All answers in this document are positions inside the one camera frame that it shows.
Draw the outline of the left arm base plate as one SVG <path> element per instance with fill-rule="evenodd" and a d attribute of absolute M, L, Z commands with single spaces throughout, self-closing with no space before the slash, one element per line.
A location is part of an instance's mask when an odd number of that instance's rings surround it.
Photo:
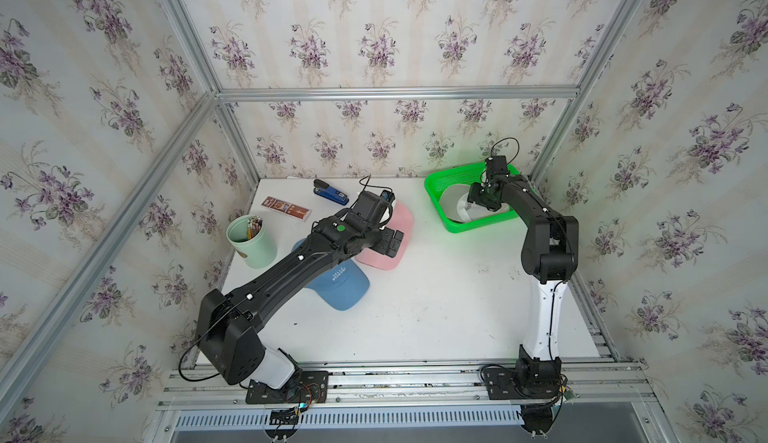
<path fill-rule="evenodd" d="M 324 403 L 329 389 L 329 376 L 327 371 L 302 371 L 292 376 L 280 389 L 251 380 L 245 402 L 252 405 Z"/>

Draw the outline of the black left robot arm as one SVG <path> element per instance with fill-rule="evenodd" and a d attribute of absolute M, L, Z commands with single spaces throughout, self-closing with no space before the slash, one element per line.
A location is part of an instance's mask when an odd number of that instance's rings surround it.
<path fill-rule="evenodd" d="M 321 274 L 371 249 L 397 255 L 404 233 L 379 224 L 357 228 L 338 216 L 314 223 L 304 241 L 263 274 L 227 294 L 212 290 L 200 303 L 194 344 L 229 385 L 270 365 L 259 332 L 274 314 Z"/>

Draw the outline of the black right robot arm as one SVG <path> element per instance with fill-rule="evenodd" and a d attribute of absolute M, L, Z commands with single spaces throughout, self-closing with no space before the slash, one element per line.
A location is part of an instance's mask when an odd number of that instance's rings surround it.
<path fill-rule="evenodd" d="M 578 267 L 578 220 L 551 209 L 519 175 L 472 184 L 468 201 L 488 210 L 506 204 L 526 225 L 521 264 L 533 289 L 514 382 L 526 396 L 549 396 L 561 382 L 559 329 L 568 282 Z"/>

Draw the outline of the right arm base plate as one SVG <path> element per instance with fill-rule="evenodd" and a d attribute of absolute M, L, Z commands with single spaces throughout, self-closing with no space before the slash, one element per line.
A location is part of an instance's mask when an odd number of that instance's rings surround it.
<path fill-rule="evenodd" d="M 556 400 L 563 387 L 560 367 L 551 362 L 525 368 L 488 364 L 479 374 L 490 400 Z"/>

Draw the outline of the light blue baseball cap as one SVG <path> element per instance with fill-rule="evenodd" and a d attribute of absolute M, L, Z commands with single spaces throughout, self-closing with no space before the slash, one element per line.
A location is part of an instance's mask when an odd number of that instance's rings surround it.
<path fill-rule="evenodd" d="M 355 261 L 346 260 L 314 278 L 305 288 L 314 291 L 331 308 L 347 311 L 366 295 L 370 280 Z"/>

